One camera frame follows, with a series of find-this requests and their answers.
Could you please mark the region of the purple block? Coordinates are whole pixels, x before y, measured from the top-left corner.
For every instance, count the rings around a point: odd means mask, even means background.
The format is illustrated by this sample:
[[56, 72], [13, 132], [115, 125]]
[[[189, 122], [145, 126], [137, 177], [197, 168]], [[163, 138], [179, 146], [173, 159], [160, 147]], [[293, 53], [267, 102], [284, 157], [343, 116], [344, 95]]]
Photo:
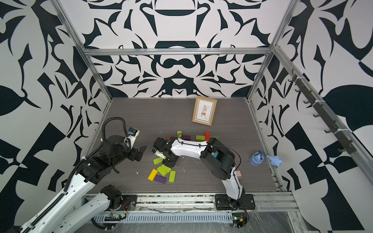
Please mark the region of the purple block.
[[167, 178], [163, 177], [163, 176], [160, 176], [160, 175], [156, 175], [155, 178], [154, 178], [154, 181], [156, 181], [158, 183], [165, 184], [166, 181], [167, 181]]
[[182, 135], [181, 137], [183, 140], [186, 140], [186, 141], [191, 141], [191, 136], [189, 135]]

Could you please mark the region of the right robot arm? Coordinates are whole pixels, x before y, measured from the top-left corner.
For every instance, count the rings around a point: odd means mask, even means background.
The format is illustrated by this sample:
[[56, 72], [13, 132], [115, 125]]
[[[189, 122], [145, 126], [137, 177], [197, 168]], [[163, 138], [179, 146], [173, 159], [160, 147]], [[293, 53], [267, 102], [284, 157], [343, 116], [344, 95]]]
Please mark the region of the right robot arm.
[[152, 152], [161, 157], [162, 164], [169, 168], [173, 168], [182, 156], [201, 160], [209, 172], [222, 181], [228, 199], [237, 204], [243, 202], [245, 190], [236, 173], [236, 156], [218, 139], [198, 142], [178, 137], [168, 140], [159, 137], [153, 143]]

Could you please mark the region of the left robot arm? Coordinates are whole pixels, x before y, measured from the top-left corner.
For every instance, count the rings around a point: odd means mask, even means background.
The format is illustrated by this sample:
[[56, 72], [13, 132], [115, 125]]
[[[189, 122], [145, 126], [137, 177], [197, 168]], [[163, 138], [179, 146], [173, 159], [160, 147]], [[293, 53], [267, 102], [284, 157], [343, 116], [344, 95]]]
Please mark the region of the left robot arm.
[[118, 173], [118, 164], [126, 159], [141, 161], [146, 150], [145, 146], [134, 148], [140, 131], [127, 129], [122, 117], [105, 120], [101, 131], [99, 147], [74, 167], [65, 187], [34, 217], [21, 226], [12, 226], [9, 233], [73, 233], [99, 213], [120, 207], [121, 192], [107, 185], [91, 201], [73, 209], [105, 176]]

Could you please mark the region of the yellow block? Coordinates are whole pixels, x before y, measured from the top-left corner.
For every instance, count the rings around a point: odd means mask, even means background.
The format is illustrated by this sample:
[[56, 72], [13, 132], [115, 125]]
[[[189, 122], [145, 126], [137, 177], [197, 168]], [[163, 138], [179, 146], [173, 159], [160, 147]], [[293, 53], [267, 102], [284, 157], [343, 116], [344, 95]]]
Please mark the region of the yellow block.
[[158, 174], [158, 170], [153, 169], [153, 170], [151, 171], [150, 175], [148, 176], [148, 180], [150, 180], [150, 181], [154, 181], [155, 178], [156, 178], [156, 176], [157, 176], [157, 174]]

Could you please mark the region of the green circuit board left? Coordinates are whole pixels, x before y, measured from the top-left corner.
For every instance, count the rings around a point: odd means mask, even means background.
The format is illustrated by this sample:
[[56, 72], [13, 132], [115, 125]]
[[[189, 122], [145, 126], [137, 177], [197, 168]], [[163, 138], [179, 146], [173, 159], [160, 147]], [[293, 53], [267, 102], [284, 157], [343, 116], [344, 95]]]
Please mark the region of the green circuit board left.
[[108, 216], [105, 216], [105, 222], [118, 222], [118, 221], [122, 221], [124, 219], [126, 219], [127, 217], [127, 213], [126, 212], [123, 212], [122, 214], [120, 213], [112, 213], [112, 214], [109, 214]]

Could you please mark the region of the pink beige small box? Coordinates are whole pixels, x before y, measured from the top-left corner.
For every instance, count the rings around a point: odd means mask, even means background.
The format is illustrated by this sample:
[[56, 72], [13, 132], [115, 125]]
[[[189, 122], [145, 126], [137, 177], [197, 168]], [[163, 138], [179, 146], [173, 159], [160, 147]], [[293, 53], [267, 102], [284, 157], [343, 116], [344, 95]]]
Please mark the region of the pink beige small box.
[[239, 170], [236, 170], [236, 171], [235, 171], [235, 175], [236, 175], [236, 177], [237, 177], [239, 180], [242, 179], [242, 175], [241, 175], [241, 172], [240, 172]]

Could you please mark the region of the circuit board right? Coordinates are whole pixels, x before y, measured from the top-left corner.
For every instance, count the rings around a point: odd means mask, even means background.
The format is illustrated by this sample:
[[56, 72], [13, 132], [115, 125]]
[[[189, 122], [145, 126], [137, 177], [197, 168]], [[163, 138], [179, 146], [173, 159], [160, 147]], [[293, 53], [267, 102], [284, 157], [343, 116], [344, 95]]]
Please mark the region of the circuit board right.
[[236, 228], [244, 227], [249, 221], [249, 215], [247, 212], [232, 213], [233, 226]]

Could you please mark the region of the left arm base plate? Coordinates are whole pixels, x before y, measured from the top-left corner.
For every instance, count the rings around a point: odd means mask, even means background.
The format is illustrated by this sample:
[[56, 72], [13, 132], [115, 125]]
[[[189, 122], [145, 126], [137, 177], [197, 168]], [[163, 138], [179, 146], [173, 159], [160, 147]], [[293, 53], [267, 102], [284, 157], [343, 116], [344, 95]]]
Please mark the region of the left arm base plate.
[[137, 206], [137, 195], [122, 195], [120, 198], [119, 211], [132, 211]]

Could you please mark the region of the wooden picture frame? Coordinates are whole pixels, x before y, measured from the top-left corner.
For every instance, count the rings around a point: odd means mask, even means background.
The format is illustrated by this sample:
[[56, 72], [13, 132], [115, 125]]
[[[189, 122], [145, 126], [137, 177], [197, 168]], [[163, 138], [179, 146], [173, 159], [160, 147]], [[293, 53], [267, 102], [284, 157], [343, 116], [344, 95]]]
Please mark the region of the wooden picture frame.
[[217, 100], [197, 97], [195, 101], [192, 121], [203, 125], [211, 126], [217, 106]]

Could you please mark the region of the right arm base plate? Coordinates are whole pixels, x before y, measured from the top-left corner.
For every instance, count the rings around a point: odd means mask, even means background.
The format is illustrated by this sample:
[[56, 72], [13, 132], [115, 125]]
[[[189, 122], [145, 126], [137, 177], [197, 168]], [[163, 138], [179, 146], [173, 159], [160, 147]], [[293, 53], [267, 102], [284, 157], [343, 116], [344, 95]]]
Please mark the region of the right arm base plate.
[[217, 210], [254, 210], [256, 205], [252, 194], [244, 193], [238, 201], [229, 198], [226, 194], [216, 194], [215, 207]]

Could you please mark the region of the aluminium front rail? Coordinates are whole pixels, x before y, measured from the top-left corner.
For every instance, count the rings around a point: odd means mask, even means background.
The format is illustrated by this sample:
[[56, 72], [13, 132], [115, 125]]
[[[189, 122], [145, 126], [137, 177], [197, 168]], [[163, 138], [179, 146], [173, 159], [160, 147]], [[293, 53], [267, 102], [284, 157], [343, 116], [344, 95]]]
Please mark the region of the aluminium front rail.
[[[188, 211], [223, 211], [215, 207], [215, 195], [222, 193], [142, 193], [138, 196], [137, 206], [132, 211], [156, 213]], [[257, 212], [298, 212], [299, 207], [289, 192], [254, 192]]]

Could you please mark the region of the wall hook rail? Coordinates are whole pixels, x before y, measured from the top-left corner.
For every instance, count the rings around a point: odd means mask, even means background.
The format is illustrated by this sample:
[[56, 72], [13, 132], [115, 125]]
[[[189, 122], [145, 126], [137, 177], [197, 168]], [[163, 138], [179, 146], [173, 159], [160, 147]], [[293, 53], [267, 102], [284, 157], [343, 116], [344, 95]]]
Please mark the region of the wall hook rail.
[[304, 101], [304, 104], [308, 104], [315, 109], [317, 113], [313, 116], [320, 117], [326, 124], [328, 129], [324, 130], [324, 132], [326, 134], [333, 134], [339, 141], [342, 149], [338, 149], [338, 151], [347, 152], [349, 154], [355, 153], [357, 149], [354, 146], [352, 137], [349, 135], [350, 131], [343, 126], [342, 123], [338, 122], [337, 116], [326, 101], [321, 98], [318, 92], [311, 86], [306, 77], [300, 77], [294, 74], [290, 82], [297, 85], [298, 90], [296, 90], [296, 92], [300, 92], [306, 97], [307, 101]]

